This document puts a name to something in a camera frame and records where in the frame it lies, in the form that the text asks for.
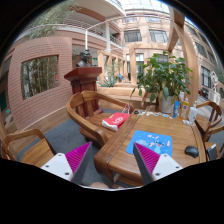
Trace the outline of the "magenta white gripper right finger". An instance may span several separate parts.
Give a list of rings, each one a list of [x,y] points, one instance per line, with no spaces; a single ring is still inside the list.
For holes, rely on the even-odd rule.
[[[135,143],[133,153],[145,185],[168,176],[182,167],[168,154],[161,154]]]

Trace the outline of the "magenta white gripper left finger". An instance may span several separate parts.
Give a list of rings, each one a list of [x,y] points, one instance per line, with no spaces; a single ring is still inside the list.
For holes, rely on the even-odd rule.
[[[42,166],[42,169],[79,185],[91,153],[92,143],[88,142],[67,154],[57,153]]]

